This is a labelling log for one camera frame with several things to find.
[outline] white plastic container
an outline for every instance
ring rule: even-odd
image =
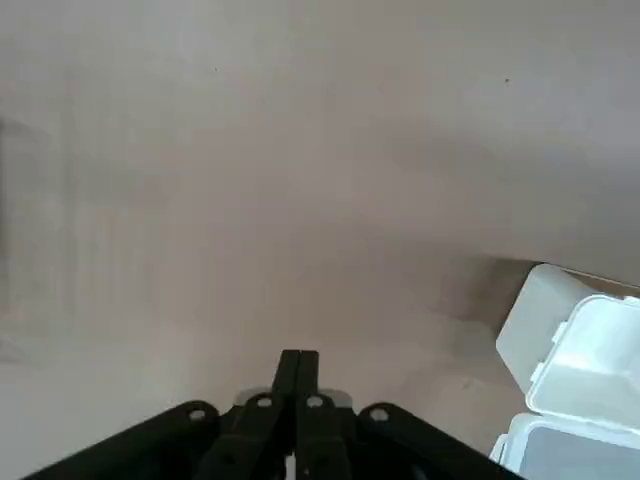
[[[496,342],[540,415],[516,416],[493,459],[528,480],[640,476],[640,301],[558,267],[529,275]]]

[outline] white plastic box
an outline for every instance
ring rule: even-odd
[[[640,301],[535,267],[498,352],[538,415],[517,415],[491,458],[527,480],[640,476]]]

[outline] screw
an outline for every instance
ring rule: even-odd
[[[389,414],[383,408],[374,408],[373,410],[371,410],[369,415],[376,422],[386,422],[387,420],[389,420]]]
[[[316,395],[307,398],[307,407],[310,407],[310,408],[321,407],[322,403],[323,403],[322,398]]]
[[[199,422],[200,420],[206,417],[206,412],[204,410],[192,410],[189,412],[189,420],[192,422]]]
[[[271,399],[269,397],[262,397],[258,400],[257,404],[260,408],[269,408],[271,406]]]

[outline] container lid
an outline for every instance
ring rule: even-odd
[[[527,406],[639,433],[640,300],[587,297],[560,323],[553,342],[531,376]]]
[[[523,392],[531,387],[531,374],[545,359],[552,337],[582,300],[598,292],[554,265],[537,265],[527,275],[496,349]]]
[[[514,417],[501,463],[527,480],[631,480],[640,437],[561,418]]]

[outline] open lid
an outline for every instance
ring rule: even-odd
[[[531,376],[536,412],[640,432],[640,301],[593,295],[553,336]]]
[[[500,463],[527,480],[632,480],[640,471],[640,436],[521,414],[511,422]]]
[[[597,292],[555,265],[529,272],[496,340],[496,349],[523,392],[553,347],[558,326],[582,300]]]

